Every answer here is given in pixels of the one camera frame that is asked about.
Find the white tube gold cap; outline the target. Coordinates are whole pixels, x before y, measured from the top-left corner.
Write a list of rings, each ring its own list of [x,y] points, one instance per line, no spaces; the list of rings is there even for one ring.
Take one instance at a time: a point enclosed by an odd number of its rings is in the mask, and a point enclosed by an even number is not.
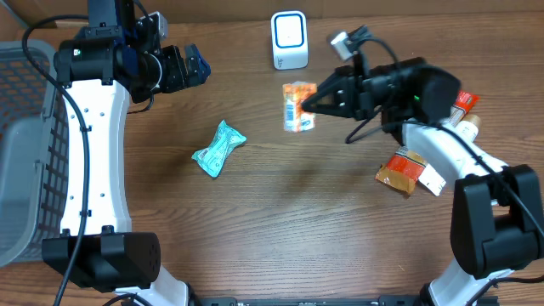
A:
[[[473,142],[479,134],[482,125],[482,119],[476,115],[466,115],[455,126],[459,132],[468,141]],[[439,196],[442,189],[446,186],[445,180],[436,172],[431,164],[428,164],[418,178],[421,186],[425,187],[434,196]]]

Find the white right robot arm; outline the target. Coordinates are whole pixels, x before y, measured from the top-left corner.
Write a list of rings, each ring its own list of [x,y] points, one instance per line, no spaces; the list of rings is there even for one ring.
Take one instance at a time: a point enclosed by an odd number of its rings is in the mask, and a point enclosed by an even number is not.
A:
[[[456,77],[421,58],[371,70],[356,62],[337,68],[302,105],[361,124],[379,117],[385,133],[429,162],[453,189],[454,258],[422,288],[417,305],[475,305],[543,256],[537,174],[487,154],[448,123],[460,87]]]

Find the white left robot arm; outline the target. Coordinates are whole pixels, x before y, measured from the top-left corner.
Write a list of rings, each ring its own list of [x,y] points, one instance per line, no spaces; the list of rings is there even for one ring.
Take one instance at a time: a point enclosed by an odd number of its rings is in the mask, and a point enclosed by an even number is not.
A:
[[[124,132],[131,103],[203,84],[210,67],[198,48],[162,46],[151,21],[90,25],[54,57],[68,115],[68,183],[60,235],[43,261],[64,282],[142,305],[197,305],[193,289],[161,262],[158,237],[135,232],[124,182]]]

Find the orange brown snack packet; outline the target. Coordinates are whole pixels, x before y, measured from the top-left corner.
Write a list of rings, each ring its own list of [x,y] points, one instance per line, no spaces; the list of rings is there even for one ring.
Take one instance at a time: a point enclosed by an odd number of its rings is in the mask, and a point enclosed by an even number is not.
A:
[[[453,127],[478,103],[479,96],[460,91],[446,120]],[[404,146],[399,147],[387,164],[382,164],[375,180],[410,195],[416,188],[419,176],[429,163]]]

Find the teal snack pouch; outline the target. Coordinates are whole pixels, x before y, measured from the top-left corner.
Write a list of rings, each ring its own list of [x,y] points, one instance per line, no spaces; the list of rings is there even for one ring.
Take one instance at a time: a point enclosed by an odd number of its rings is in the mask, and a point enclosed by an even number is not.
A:
[[[247,138],[236,129],[222,120],[217,128],[211,144],[202,150],[196,151],[192,159],[212,178],[216,178],[222,171],[224,163],[232,151],[245,144]]]

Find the small orange box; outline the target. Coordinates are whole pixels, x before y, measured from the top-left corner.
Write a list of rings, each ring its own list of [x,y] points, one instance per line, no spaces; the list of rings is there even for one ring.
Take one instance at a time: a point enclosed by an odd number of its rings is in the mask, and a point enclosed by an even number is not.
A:
[[[303,110],[303,102],[317,92],[317,84],[311,82],[294,82],[284,84],[284,130],[301,133],[315,128],[315,114]]]

